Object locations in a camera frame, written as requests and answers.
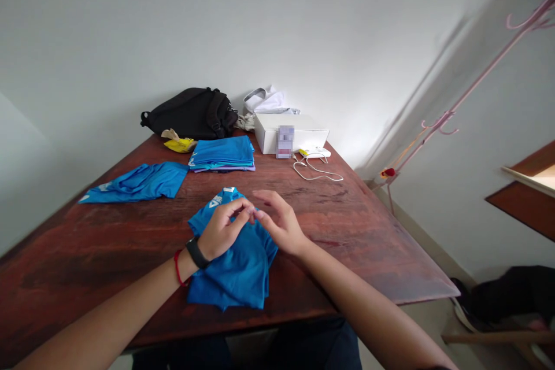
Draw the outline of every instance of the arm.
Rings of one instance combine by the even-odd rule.
[[[254,206],[244,198],[220,205],[198,241],[204,257],[213,260],[224,254],[246,222],[254,221],[253,212]],[[177,263],[183,280],[198,270],[187,250]],[[171,258],[66,327],[14,370],[107,369],[179,287]]]
[[[276,222],[263,211],[255,212],[255,218],[280,249],[307,267],[385,368],[416,370],[444,366],[456,369],[443,350],[399,307],[311,242],[283,198],[274,191],[254,191],[253,194],[277,212]]]

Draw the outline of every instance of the white cable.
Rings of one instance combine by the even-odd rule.
[[[298,173],[299,176],[300,176],[301,178],[306,179],[306,180],[315,180],[315,179],[318,179],[318,178],[321,178],[321,177],[326,177],[327,179],[330,179],[330,180],[332,180],[332,181],[334,181],[334,182],[339,182],[339,181],[342,181],[342,180],[343,180],[343,176],[341,176],[341,175],[338,174],[338,173],[321,171],[321,170],[319,170],[319,169],[316,169],[314,166],[312,166],[312,165],[310,164],[310,162],[308,161],[308,156],[314,155],[314,154],[322,155],[322,156],[324,157],[325,160],[322,159],[322,158],[320,158],[320,160],[321,160],[323,163],[325,163],[325,164],[328,163],[328,158],[327,158],[325,155],[323,155],[322,153],[319,153],[319,152],[310,153],[310,154],[308,154],[307,156],[304,156],[300,161],[297,160],[297,156],[295,156],[295,154],[293,153],[293,159],[296,160],[296,162],[293,163],[293,169],[295,169],[295,172]],[[339,176],[341,179],[333,179],[333,178],[331,178],[331,177],[329,177],[329,176],[327,176],[327,175],[320,175],[320,176],[316,176],[316,177],[314,177],[314,178],[307,178],[307,177],[304,177],[304,176],[301,175],[301,173],[300,173],[300,172],[297,170],[297,168],[295,167],[295,165],[297,165],[297,164],[301,164],[301,165],[303,165],[303,166],[310,166],[310,167],[311,167],[312,169],[314,169],[316,172],[327,173],[327,174],[329,174],[329,175]]]

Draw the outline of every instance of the printed logo on shirt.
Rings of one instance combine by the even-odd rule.
[[[210,204],[208,204],[208,208],[214,208],[216,205],[220,205],[221,204],[221,200],[222,197],[217,195],[215,196],[211,201]]]

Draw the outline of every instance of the forearm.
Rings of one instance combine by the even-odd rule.
[[[197,270],[187,250],[181,252],[179,268],[182,279]],[[15,369],[107,369],[179,286],[170,259],[66,327]]]
[[[299,257],[385,368],[456,369],[409,316],[325,250],[307,242]]]

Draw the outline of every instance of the watch strap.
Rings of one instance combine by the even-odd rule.
[[[193,262],[195,263],[195,265],[198,266],[199,269],[204,270],[210,265],[210,263],[212,263],[208,261],[206,257],[204,257],[204,255],[201,253],[201,249],[198,248],[198,236],[195,236],[192,239],[190,239],[185,244],[185,247],[187,248],[189,254],[191,255]]]

